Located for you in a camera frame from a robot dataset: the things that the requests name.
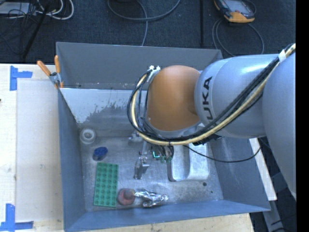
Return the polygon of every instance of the green lego plate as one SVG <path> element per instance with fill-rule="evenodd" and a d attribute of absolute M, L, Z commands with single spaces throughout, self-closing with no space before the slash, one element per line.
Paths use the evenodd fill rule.
<path fill-rule="evenodd" d="M 93 205 L 116 207 L 118 165 L 98 162 Z"/>

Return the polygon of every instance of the wooden table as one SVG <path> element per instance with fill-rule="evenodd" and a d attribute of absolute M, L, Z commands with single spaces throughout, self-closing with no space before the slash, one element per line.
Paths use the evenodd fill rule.
<path fill-rule="evenodd" d="M 19 72 L 32 72 L 31 78 L 17 79 L 15 91 L 10 91 L 11 65 Z M 48 68 L 56 71 L 54 66 Z M 5 204 L 10 203 L 16 208 L 16 222 L 34 221 L 33 229 L 27 231 L 63 231 L 56 94 L 55 87 L 37 65 L 0 64 L 0 222 L 5 220 Z M 262 153 L 256 160 L 268 198 L 275 200 Z M 254 230 L 249 214 L 240 214 L 101 231 Z"/>

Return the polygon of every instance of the bin floor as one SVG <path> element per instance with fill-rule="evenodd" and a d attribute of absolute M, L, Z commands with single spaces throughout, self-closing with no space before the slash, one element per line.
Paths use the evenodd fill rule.
<path fill-rule="evenodd" d="M 142 198 L 136 198 L 131 205 L 116 204 L 116 207 L 94 205 L 95 183 L 97 174 L 97 163 L 111 163 L 118 165 L 117 190 L 122 188 L 152 190 L 169 197 L 168 203 L 199 202 L 223 199 L 217 176 L 215 164 L 209 161 L 209 176 L 205 180 L 184 180 L 171 182 L 168 179 L 167 165 L 159 160 L 153 159 L 149 154 L 148 167 L 142 179 L 134 179 L 135 163 L 139 158 L 139 151 L 143 143 L 128 143 L 128 137 L 98 137 L 91 145 L 81 143 L 81 154 L 83 164 L 83 180 L 85 193 L 86 211 L 99 211 L 107 209 L 122 209 L 128 207 L 141 207 Z M 107 147 L 107 156 L 101 161 L 93 160 L 93 152 L 98 147 Z"/>

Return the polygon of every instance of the blue object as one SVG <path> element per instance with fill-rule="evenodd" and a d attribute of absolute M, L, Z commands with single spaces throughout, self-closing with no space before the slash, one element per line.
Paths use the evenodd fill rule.
<path fill-rule="evenodd" d="M 96 148 L 93 152 L 93 160 L 103 160 L 106 157 L 108 150 L 106 147 Z"/>
<path fill-rule="evenodd" d="M 15 230 L 32 229 L 33 221 L 15 223 L 15 206 L 7 203 L 5 212 L 5 222 L 0 225 L 0 231 L 15 232 Z"/>
<path fill-rule="evenodd" d="M 17 90 L 17 78 L 31 78 L 32 72 L 18 72 L 18 68 L 11 65 L 10 91 Z"/>

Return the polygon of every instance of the blue cap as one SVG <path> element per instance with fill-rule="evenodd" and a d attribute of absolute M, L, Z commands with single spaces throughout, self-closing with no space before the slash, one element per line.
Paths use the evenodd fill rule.
<path fill-rule="evenodd" d="M 106 157 L 108 150 L 106 147 L 96 148 L 93 152 L 93 160 L 103 160 Z"/>

